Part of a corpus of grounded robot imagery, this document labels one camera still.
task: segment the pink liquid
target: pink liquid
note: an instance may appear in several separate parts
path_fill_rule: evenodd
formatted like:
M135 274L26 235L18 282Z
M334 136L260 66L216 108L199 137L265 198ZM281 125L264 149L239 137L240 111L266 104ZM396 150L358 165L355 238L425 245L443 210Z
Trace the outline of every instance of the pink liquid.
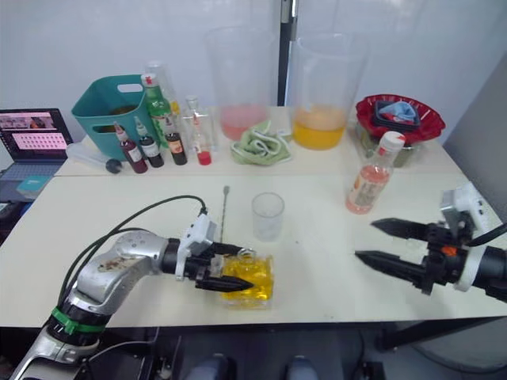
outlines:
M361 169L361 171L359 172L359 176L358 176L356 182L360 181L360 178L361 178L363 181L368 181L373 184L381 185L383 188L386 185L386 183L389 181L389 176L390 176L390 174L385 168L380 168L378 166L373 166L373 165L367 165L367 166L364 166L363 169ZM353 202L352 195L353 195L353 192L350 192L347 195L347 201L345 202L345 206L347 206L347 208L351 212L353 212L354 214L359 214L359 215L367 214L372 209L373 204L375 203L375 200L376 200L376 199L374 199L372 201L372 203L367 206L358 206Z
M230 105L220 109L220 123L226 137L238 141L248 128L268 118L266 107L261 105Z

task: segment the yellow liquid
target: yellow liquid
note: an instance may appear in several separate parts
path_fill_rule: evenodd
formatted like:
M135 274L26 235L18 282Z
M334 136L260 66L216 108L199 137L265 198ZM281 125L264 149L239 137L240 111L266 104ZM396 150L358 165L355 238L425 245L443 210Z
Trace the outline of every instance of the yellow liquid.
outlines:
M292 136L301 146L324 150L336 146L345 130L346 112L329 105L312 105L310 110L297 108Z
M251 254L226 257L223 262L222 275L239 277L254 286L245 291L222 293L229 306L246 309L257 309L267 306L273 296L273 259L272 257L255 257Z

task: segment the clear plastic cup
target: clear plastic cup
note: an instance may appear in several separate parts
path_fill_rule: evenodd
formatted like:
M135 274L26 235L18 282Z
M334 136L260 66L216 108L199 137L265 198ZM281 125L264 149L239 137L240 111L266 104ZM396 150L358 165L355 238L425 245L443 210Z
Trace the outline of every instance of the clear plastic cup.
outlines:
M256 28L218 28L206 36L219 119L226 137L269 118L275 99L275 36Z
M353 34L297 39L288 103L299 145L324 150L340 142L368 52L366 39Z
M260 241L275 241L282 231L284 200L274 192L263 192L252 200L253 235Z

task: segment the large plastic pitcher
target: large plastic pitcher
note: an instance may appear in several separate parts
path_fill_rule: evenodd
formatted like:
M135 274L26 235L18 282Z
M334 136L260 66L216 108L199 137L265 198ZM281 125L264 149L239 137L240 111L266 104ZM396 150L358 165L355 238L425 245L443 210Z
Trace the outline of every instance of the large plastic pitcher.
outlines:
M365 38L346 34L300 37L289 82L292 134L301 146L324 150L343 135L368 57Z
M255 28L218 28L206 36L219 119L226 137L239 140L244 131L269 117L276 79L275 37Z

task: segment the teal plastic bin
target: teal plastic bin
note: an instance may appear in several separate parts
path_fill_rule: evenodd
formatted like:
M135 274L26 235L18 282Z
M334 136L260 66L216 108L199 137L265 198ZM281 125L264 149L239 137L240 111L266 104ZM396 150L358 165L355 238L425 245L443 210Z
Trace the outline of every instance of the teal plastic bin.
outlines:
M144 105L144 88L140 74L117 75L96 80L72 108L72 115L98 149L117 160L126 161L116 138L114 121L138 143L139 136L134 121L134 116L137 116L157 144L160 144Z

